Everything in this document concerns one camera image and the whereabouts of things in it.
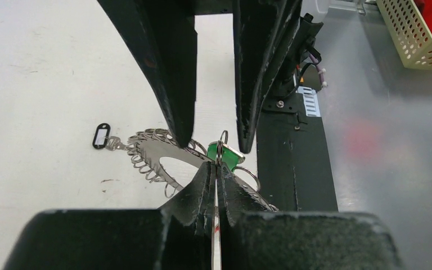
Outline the green tag key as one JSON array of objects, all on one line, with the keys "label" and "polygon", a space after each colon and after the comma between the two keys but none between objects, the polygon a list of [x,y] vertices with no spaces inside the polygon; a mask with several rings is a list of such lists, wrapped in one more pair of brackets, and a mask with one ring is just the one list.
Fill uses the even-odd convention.
[{"label": "green tag key", "polygon": [[207,148],[207,157],[214,161],[219,159],[221,162],[227,164],[231,172],[234,172],[235,169],[245,161],[245,156],[230,147],[227,143],[228,131],[224,130],[218,141],[209,143]]}]

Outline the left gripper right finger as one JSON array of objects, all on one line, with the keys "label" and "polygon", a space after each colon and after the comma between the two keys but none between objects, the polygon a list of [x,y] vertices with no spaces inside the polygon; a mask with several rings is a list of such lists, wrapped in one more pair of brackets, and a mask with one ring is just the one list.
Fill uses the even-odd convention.
[{"label": "left gripper right finger", "polygon": [[372,214],[271,211],[226,165],[215,169],[223,269],[402,269],[388,228]]}]

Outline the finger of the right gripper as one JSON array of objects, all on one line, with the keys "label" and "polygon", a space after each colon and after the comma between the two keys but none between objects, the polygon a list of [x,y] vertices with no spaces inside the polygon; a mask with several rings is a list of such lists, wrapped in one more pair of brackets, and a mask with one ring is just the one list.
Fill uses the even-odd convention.
[{"label": "finger of the right gripper", "polygon": [[234,1],[233,41],[238,147],[248,154],[262,103],[292,45],[301,1]]},{"label": "finger of the right gripper", "polygon": [[194,131],[197,32],[181,1],[99,1],[149,82],[180,148]]}]

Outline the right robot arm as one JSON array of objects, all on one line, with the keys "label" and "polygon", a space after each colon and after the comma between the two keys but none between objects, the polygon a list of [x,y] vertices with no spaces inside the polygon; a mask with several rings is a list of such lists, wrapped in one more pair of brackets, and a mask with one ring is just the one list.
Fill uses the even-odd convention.
[{"label": "right robot arm", "polygon": [[178,147],[194,132],[195,17],[231,14],[238,146],[250,152],[267,96],[286,97],[322,28],[302,1],[100,1],[149,82]]}]

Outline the metal disc with keyrings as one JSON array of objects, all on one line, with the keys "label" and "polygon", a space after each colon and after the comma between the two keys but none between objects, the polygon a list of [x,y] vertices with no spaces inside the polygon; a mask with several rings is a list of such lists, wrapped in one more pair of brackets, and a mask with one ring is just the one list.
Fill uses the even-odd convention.
[{"label": "metal disc with keyrings", "polygon": [[[180,148],[169,130],[163,128],[149,128],[136,132],[126,143],[126,152],[130,162],[145,180],[150,183],[162,183],[164,196],[174,197],[190,182],[183,180],[181,173],[172,173],[177,165],[197,169],[206,161],[214,161],[207,157],[208,146],[191,139],[188,146]],[[277,212],[278,208],[270,204],[260,194],[261,184],[252,171],[241,164],[231,172],[236,183],[249,193],[269,211]]]}]

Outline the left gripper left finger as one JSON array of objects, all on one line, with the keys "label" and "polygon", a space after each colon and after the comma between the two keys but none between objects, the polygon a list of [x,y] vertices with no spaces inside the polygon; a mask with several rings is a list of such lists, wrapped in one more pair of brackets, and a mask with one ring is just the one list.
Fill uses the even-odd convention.
[{"label": "left gripper left finger", "polygon": [[211,269],[215,165],[156,209],[52,209],[24,227],[5,269]]}]

